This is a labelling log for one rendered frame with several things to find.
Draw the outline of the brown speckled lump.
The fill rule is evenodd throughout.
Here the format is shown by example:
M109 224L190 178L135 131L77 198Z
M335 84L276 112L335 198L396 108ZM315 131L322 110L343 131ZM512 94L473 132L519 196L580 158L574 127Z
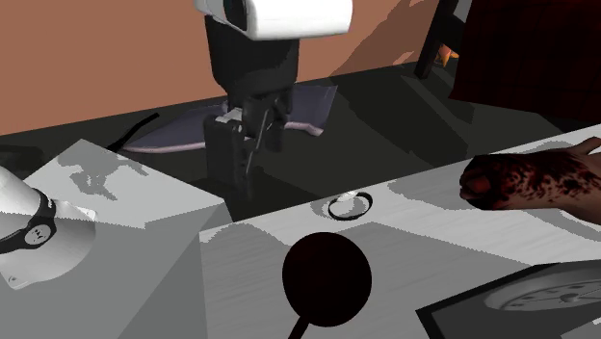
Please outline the brown speckled lump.
M488 211L560 209L601 225L601 138L532 153L474 157L459 179L459 196Z

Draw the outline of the black round pan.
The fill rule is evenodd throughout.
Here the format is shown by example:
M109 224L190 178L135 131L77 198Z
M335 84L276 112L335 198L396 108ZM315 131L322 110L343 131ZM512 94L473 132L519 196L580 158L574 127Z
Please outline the black round pan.
M299 316L288 339L301 339L310 325L340 326L364 307L372 291L372 271L352 240L316 232L296 241L283 261L281 280Z

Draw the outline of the purple grey cloth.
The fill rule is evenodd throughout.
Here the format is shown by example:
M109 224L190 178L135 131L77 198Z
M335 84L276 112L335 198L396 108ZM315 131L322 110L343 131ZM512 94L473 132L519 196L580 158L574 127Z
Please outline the purple grey cloth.
M293 109L285 129L302 130L319 137L326 127L337 89L337 86L296 84L293 87ZM217 115L220 120L223 115L229 117L226 109L227 101L189 110L170 123L128 142L122 149L137 153L173 153L202 149L205 147L204 119L209 115Z

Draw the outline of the small orange thing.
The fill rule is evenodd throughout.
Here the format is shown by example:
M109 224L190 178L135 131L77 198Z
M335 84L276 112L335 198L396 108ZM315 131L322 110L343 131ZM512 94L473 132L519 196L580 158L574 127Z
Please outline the small orange thing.
M437 65L446 66L451 59L458 59L459 54L450 49L447 45L441 44L438 48L434 62Z

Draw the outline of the black chair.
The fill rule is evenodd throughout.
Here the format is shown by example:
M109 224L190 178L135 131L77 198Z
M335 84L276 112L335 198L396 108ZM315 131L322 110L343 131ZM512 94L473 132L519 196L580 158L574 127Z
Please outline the black chair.
M426 79L440 44L459 52L463 31L472 0L438 0L431 26L414 69L419 79Z

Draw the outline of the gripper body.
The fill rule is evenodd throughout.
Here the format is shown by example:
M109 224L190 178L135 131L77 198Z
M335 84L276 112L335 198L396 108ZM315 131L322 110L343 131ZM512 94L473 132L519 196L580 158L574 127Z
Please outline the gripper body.
M205 30L212 74L229 102L240 103L295 84L300 54L297 39L252 40L209 15Z

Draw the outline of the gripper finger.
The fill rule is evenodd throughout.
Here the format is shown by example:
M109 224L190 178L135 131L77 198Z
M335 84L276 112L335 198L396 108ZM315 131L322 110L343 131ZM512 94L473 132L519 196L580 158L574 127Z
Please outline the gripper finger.
M269 107L270 118L264 144L272 152L282 150L283 130L293 108L293 91L280 91Z
M262 148L270 117L268 105L256 99L246 100L231 114L209 114L203 121L208 177L252 199L253 160Z

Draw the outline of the black stick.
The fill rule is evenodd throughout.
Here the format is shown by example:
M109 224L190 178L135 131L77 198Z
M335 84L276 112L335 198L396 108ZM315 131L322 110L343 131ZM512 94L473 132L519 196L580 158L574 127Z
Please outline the black stick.
M148 117L140 120L135 123L131 128L129 128L120 138L118 138L115 142L109 144L107 149L112 152L119 152L127 142L145 125L149 124L152 120L158 118L160 115L158 113L153 113Z

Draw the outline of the white grey table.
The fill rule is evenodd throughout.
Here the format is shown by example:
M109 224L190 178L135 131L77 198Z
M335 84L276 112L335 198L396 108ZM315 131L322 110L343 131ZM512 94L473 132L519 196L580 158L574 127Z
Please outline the white grey table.
M431 339L421 307L529 266L601 264L601 227L557 210L485 212L459 197L463 163L370 186L372 208L339 222L313 202L202 231L208 339L288 339L297 314L281 268L305 235L328 231L367 256L373 289L348 323L310 327L302 339Z

